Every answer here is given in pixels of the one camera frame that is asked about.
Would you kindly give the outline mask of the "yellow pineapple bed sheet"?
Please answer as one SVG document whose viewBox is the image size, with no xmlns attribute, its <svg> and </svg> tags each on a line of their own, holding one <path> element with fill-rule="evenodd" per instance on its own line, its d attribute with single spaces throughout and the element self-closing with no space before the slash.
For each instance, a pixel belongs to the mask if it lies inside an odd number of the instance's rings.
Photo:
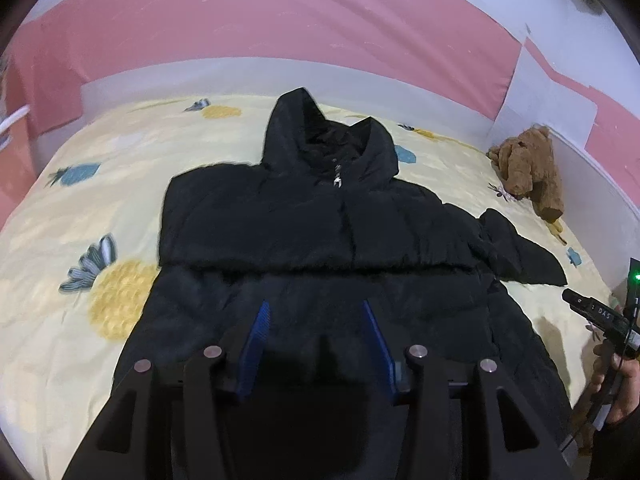
<svg viewBox="0 0 640 480">
<path fill-rule="evenodd" d="M 1 231 L 1 430 L 34 479 L 61 479 L 111 390 L 114 367 L 157 267 L 160 210 L 170 179 L 217 162 L 262 157 L 276 98 L 209 98 L 115 108 L 63 144 Z M 505 200 L 486 155 L 461 141 L 378 118 L 394 139 L 399 177 L 473 216 L 500 211 L 560 260 L 568 287 L 605 304 L 582 239 L 560 237 L 525 200 Z M 98 292 L 58 290 L 93 243 L 111 234 L 116 270 Z M 541 336 L 574 405 L 596 336 L 559 289 L 506 282 Z"/>
</svg>

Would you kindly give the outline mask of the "white bed frame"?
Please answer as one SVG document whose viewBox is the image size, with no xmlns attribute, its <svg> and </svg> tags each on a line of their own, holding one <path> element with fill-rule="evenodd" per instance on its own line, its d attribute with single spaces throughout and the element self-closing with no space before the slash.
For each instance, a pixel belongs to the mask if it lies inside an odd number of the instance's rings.
<svg viewBox="0 0 640 480">
<path fill-rule="evenodd" d="M 202 58 L 106 76 L 80 88 L 85 118 L 132 101 L 178 96 L 280 96 L 304 87 L 322 103 L 486 148 L 491 119 L 413 84 L 352 68 L 285 58 Z M 639 209 L 589 155 L 555 141 L 568 226 L 600 272 L 616 281 L 639 253 Z"/>
</svg>

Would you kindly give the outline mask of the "black puffer jacket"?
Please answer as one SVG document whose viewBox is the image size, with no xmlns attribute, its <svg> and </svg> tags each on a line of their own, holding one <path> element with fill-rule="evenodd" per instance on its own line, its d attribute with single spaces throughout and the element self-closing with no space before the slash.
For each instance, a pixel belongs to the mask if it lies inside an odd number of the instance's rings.
<svg viewBox="0 0 640 480">
<path fill-rule="evenodd" d="M 498 211 L 472 216 L 398 178 L 377 120 L 332 122 L 296 89 L 277 100 L 258 165 L 174 177 L 160 274 L 117 362 L 183 362 L 263 304 L 265 352 L 247 401 L 229 413 L 243 479 L 389 479 L 406 412 L 382 393 L 362 306 L 436 356 L 499 360 L 555 441 L 570 402 L 506 283 L 562 286 L 551 252 Z"/>
</svg>

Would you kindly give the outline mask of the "brown teddy bear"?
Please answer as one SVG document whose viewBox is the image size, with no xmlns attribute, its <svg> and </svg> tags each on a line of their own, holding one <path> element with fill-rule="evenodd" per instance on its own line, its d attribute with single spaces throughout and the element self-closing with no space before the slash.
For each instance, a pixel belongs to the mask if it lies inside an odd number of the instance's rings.
<svg viewBox="0 0 640 480">
<path fill-rule="evenodd" d="M 506 192 L 517 200 L 528 198 L 536 215 L 553 223 L 564 214 L 564 200 L 550 134 L 546 126 L 530 127 L 492 146 L 487 156 Z"/>
</svg>

